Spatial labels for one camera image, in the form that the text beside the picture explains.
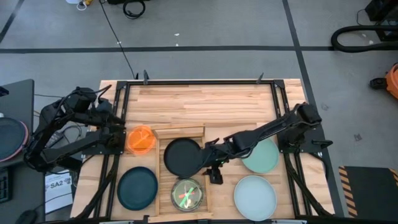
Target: keyboard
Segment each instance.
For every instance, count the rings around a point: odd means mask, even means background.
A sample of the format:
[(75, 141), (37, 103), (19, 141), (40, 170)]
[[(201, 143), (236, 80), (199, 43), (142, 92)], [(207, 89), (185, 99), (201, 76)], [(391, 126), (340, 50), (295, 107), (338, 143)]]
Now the keyboard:
[(7, 168), (0, 170), (0, 203), (11, 200), (10, 178)]

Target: light blue plate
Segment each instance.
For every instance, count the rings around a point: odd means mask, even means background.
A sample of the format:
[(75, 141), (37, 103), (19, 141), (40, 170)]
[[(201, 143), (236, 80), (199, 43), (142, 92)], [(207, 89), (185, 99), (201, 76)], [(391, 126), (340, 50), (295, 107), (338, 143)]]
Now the light blue plate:
[(279, 162), (279, 150), (273, 140), (267, 138), (255, 146), (243, 164), (251, 171), (265, 174), (276, 167)]
[(266, 179), (256, 175), (247, 176), (238, 182), (234, 201), (239, 212), (255, 222), (269, 218), (277, 204), (274, 188)]

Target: vacuum hose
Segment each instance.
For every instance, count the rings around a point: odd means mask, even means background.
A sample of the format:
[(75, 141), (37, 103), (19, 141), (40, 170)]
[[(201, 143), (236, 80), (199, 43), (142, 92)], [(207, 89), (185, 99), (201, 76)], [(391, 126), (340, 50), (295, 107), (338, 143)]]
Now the vacuum hose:
[(384, 31), (398, 31), (398, 26), (349, 26), (338, 29), (331, 36), (331, 45), (339, 51), (347, 53), (367, 52), (370, 50), (398, 50), (398, 41), (385, 42), (381, 44), (372, 44), (369, 46), (347, 47), (341, 45), (337, 41), (337, 37), (345, 32), (358, 31), (358, 30), (384, 30)]

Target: wooden tray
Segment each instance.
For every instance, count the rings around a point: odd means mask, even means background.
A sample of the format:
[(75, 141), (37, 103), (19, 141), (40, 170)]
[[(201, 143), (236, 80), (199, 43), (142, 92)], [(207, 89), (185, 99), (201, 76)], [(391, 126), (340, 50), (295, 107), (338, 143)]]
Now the wooden tray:
[(170, 196), (174, 184), (178, 181), (177, 176), (167, 170), (163, 160), (167, 145), (176, 138), (190, 138), (196, 141), (200, 147), (203, 147), (205, 145), (205, 126), (203, 124), (166, 124), (153, 126), (152, 130), (157, 138), (156, 177), (159, 182), (159, 190), (155, 200), (155, 216), (149, 217), (148, 222), (175, 222), (213, 218), (209, 176), (202, 175), (205, 169), (191, 177), (203, 188), (204, 198), (201, 205), (193, 212), (182, 212), (174, 207)]

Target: orange object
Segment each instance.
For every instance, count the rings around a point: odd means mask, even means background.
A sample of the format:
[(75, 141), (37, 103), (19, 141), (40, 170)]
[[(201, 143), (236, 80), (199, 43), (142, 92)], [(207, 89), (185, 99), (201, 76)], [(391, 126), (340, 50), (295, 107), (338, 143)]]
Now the orange object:
[(155, 145), (156, 138), (148, 126), (134, 128), (127, 137), (127, 148), (136, 155), (149, 152)]
[(386, 75), (387, 91), (398, 98), (398, 64), (395, 64)]

